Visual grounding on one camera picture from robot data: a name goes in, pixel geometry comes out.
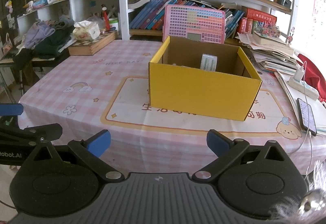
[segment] alphabet poster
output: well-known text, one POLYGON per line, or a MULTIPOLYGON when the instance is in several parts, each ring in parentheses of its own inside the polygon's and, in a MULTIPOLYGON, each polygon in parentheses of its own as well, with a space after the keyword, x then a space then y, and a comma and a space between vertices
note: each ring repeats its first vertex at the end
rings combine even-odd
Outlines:
POLYGON ((309 36, 309 49, 318 53, 322 47, 324 47, 324 37, 326 30, 326 0, 315 0, 314 10, 312 13, 312 26, 311 35, 309 36))

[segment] metal screw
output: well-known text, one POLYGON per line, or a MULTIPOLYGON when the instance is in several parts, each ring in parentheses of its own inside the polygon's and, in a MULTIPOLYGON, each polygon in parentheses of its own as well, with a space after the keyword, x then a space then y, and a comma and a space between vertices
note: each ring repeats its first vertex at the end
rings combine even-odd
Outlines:
POLYGON ((201 171, 197 171, 195 173, 195 176, 198 178, 198 179, 208 179, 211 177, 211 174, 208 172, 208 171, 204 171, 204 170, 201 170, 201 171))
POLYGON ((109 171, 105 176, 108 179, 116 180, 119 179, 122 176, 122 174, 119 173, 118 171, 109 171))

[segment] charging cable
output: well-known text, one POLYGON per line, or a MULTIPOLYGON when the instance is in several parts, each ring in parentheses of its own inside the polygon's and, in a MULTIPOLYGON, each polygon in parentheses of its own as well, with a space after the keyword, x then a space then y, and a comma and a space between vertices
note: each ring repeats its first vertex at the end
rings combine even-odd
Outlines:
POLYGON ((304 74, 303 74, 303 81, 304 81, 304 97, 305 97, 305 100, 306 100, 306 105, 307 105, 307 110, 308 110, 308 128, 307 128, 307 133, 306 133, 306 135, 305 135, 305 137, 304 137, 304 140, 303 140, 303 142, 301 143, 301 145, 300 145, 296 150, 294 150, 294 151, 288 153, 288 155, 291 155, 291 154, 293 154, 293 153, 296 153, 299 149, 301 149, 301 147, 303 146, 303 144, 305 143, 305 141, 306 141, 306 139, 307 139, 307 137, 308 137, 308 135, 309 135, 309 139, 310 139, 310 149, 311 149, 311 154, 310 154, 310 164, 309 164, 309 166, 308 166, 308 168, 307 168, 307 171, 306 171, 306 175, 305 175, 304 180, 307 180, 308 183, 309 183, 309 185, 310 185, 310 181, 309 181, 308 173, 309 173, 309 170, 310 170, 310 168, 311 168, 311 164, 312 164, 312 141, 311 141, 311 132, 309 131, 309 127, 310 127, 310 115, 309 115, 309 106, 308 106, 308 100, 307 100, 306 88, 305 88, 305 73, 306 73, 306 71, 307 71, 307 61, 305 61, 305 62, 302 64, 301 68, 299 69, 299 72, 296 72, 296 74, 295 74, 295 79, 297 78, 298 75, 300 76, 300 74, 302 74, 302 73, 300 73, 300 72, 302 72, 302 70, 304 71, 304 74))

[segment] table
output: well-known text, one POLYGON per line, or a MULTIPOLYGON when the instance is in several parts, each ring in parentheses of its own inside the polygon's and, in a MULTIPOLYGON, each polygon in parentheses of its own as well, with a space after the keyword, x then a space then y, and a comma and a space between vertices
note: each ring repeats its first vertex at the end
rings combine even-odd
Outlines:
MULTIPOLYGON (((151 107, 148 62, 160 44, 115 40, 94 56, 69 57, 21 98, 20 128, 59 123, 63 135, 54 144, 108 129, 111 147, 101 159, 116 168, 147 173, 192 174, 213 161, 216 156, 206 145, 209 129, 254 145, 274 139, 287 153, 300 146, 305 134, 285 92, 274 74, 260 70, 263 83, 244 122, 151 107)), ((313 137, 312 144, 313 164, 325 160, 326 138, 313 137)), ((290 156, 302 174, 310 153, 307 139, 290 156)))

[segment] yellow cardboard box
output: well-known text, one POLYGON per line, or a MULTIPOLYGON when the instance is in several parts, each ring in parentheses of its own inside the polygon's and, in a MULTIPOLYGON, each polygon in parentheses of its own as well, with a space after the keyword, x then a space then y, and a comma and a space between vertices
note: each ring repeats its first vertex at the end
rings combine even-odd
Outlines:
POLYGON ((238 46, 168 37, 149 62, 150 104, 157 108, 244 121, 261 83, 238 46), (203 54, 217 56, 215 72, 199 69, 203 54))

